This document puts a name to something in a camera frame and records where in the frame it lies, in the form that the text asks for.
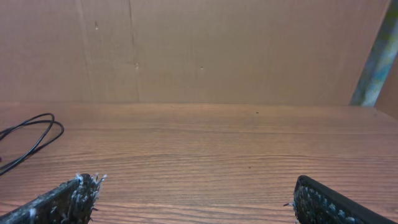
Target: wooden table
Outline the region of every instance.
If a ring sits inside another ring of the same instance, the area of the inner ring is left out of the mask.
[[[398,122],[374,108],[3,103],[0,127],[44,112],[65,134],[0,177],[1,214],[99,172],[96,223],[294,223],[305,174],[398,222]],[[3,139],[3,161],[44,129]]]

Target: wire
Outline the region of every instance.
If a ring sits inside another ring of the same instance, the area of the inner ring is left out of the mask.
[[[34,119],[37,119],[37,118],[40,118],[40,117],[43,117],[43,116],[51,116],[51,120],[32,121]],[[31,147],[31,149],[29,149],[29,151],[27,151],[27,153],[25,153],[20,158],[15,159],[14,161],[9,162],[6,165],[0,167],[0,176],[5,174],[6,172],[10,171],[11,169],[15,168],[21,162],[24,162],[30,156],[34,155],[36,152],[39,152],[42,148],[44,148],[45,146],[47,146],[48,144],[50,144],[51,142],[53,142],[54,140],[59,138],[63,134],[63,131],[65,129],[63,128],[63,125],[61,123],[59,123],[58,121],[55,120],[54,114],[52,114],[52,113],[44,113],[44,114],[40,114],[40,115],[34,116],[33,118],[28,119],[28,120],[22,122],[21,124],[18,124],[18,125],[15,125],[15,126],[11,127],[11,128],[7,128],[7,129],[5,129],[3,131],[0,131],[0,141],[1,141],[8,134],[10,134],[11,132],[13,132],[13,131],[15,131],[15,130],[17,130],[19,128],[22,128],[22,127],[25,127],[25,126],[29,126],[29,125],[32,125],[32,124],[40,124],[40,123],[50,123],[50,124],[47,127],[47,129],[44,131],[44,133],[41,135],[39,140],[37,140],[37,142]],[[56,124],[56,125],[61,127],[60,133],[57,136],[55,136],[53,139],[51,139],[51,140],[47,141],[46,143],[42,144],[41,146],[39,146],[39,144],[42,142],[43,138],[50,131],[50,129],[51,129],[53,124]]]

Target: table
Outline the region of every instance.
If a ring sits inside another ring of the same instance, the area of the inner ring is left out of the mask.
[[[65,133],[0,177],[0,215],[99,172],[96,223],[294,223],[305,174],[398,222],[398,122],[374,108],[0,103],[0,128],[44,112]],[[3,139],[3,161],[44,129]]]

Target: cable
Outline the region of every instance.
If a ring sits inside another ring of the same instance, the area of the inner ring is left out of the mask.
[[[34,119],[37,119],[37,118],[40,118],[40,117],[43,117],[43,116],[51,116],[51,120],[32,121]],[[1,141],[8,134],[10,134],[11,132],[13,132],[13,131],[15,131],[15,130],[17,130],[19,128],[22,128],[22,127],[25,127],[25,126],[29,126],[29,125],[32,125],[32,124],[40,124],[40,123],[50,123],[50,124],[49,124],[48,128],[44,131],[44,133],[41,135],[39,140],[37,140],[37,142],[31,147],[31,149],[29,149],[29,151],[27,151],[27,153],[25,153],[20,158],[15,159],[14,161],[9,162],[6,165],[0,167],[0,176],[5,174],[6,172],[10,171],[11,169],[15,168],[21,162],[24,162],[30,156],[34,155],[36,152],[39,152],[42,148],[44,148],[45,146],[47,146],[48,144],[50,144],[51,142],[53,142],[54,140],[59,138],[63,134],[63,131],[65,129],[63,128],[63,125],[61,123],[59,123],[58,121],[55,120],[54,114],[52,114],[52,113],[44,113],[44,114],[40,114],[40,115],[34,116],[33,118],[28,119],[28,120],[22,122],[21,124],[18,124],[18,125],[15,125],[15,126],[11,127],[11,128],[7,128],[7,129],[5,129],[3,131],[0,131],[0,141]],[[46,143],[44,143],[43,145],[38,146],[41,143],[41,141],[43,140],[43,138],[50,131],[50,129],[51,129],[53,124],[57,124],[58,126],[61,127],[60,133],[57,136],[55,136],[53,139],[51,139],[51,140],[47,141]]]

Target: brown wooden surface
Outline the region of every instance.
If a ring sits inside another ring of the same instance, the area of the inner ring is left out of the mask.
[[[347,105],[390,0],[2,0],[0,101]]]
[[[383,84],[375,107],[398,119],[398,57],[394,61],[390,74]]]
[[[9,103],[0,128],[48,111],[65,134],[0,177],[1,214],[99,172],[96,223],[294,223],[306,174],[398,222],[398,122],[374,108]],[[4,162],[43,129],[3,139]]]

